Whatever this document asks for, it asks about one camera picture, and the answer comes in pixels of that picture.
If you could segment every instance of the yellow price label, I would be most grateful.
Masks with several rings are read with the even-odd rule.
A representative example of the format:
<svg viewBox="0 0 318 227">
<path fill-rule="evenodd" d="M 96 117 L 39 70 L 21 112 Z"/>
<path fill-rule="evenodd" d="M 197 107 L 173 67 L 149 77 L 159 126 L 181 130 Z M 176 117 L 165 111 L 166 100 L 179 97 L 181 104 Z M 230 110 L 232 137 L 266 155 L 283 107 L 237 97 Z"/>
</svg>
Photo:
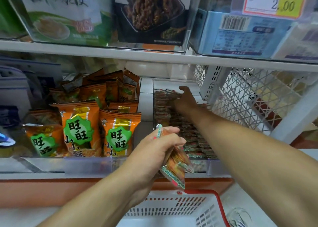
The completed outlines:
<svg viewBox="0 0 318 227">
<path fill-rule="evenodd" d="M 276 15 L 290 18 L 299 18 L 304 0 L 279 0 Z"/>
</svg>

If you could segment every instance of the white plastic basket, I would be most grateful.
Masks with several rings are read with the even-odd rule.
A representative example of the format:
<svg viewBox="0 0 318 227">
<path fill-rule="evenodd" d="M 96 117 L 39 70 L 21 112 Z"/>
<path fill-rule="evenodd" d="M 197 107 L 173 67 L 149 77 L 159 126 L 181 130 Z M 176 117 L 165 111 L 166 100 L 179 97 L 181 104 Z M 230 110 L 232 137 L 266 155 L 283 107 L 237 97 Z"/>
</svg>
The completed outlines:
<svg viewBox="0 0 318 227">
<path fill-rule="evenodd" d="M 213 190 L 151 191 L 117 227 L 230 227 Z"/>
</svg>

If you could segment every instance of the person's right hand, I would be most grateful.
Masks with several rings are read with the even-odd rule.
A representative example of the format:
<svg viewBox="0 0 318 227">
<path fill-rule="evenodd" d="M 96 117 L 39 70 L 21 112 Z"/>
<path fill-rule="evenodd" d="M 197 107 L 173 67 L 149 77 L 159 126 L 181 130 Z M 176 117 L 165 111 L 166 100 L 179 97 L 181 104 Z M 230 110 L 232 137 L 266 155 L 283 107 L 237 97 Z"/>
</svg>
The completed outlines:
<svg viewBox="0 0 318 227">
<path fill-rule="evenodd" d="M 197 108 L 198 104 L 194 99 L 189 87 L 180 86 L 179 89 L 184 91 L 180 98 L 174 101 L 175 110 L 185 117 L 189 117 L 192 109 Z"/>
</svg>

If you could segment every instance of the blue box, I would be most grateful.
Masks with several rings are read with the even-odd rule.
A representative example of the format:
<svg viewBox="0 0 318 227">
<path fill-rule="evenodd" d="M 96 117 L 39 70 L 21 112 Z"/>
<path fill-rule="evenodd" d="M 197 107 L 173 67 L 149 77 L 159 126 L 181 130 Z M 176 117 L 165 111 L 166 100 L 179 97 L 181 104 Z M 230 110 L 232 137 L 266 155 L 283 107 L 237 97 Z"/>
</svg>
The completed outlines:
<svg viewBox="0 0 318 227">
<path fill-rule="evenodd" d="M 190 43 L 200 55 L 270 59 L 291 23 L 198 9 Z"/>
</svg>

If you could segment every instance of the forearm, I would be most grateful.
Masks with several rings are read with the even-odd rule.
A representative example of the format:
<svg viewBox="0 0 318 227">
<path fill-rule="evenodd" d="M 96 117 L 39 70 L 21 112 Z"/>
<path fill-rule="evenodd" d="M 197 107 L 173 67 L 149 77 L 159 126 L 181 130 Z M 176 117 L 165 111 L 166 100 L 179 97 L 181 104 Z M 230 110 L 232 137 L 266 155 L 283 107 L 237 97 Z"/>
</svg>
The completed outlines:
<svg viewBox="0 0 318 227">
<path fill-rule="evenodd" d="M 194 108 L 189 118 L 240 186 L 279 226 L 315 216 L 318 163 L 301 151 L 262 133 Z"/>
<path fill-rule="evenodd" d="M 127 179 L 128 176 L 118 169 L 38 226 L 115 227 L 131 207 L 129 201 L 133 189 L 127 184 Z"/>
</svg>

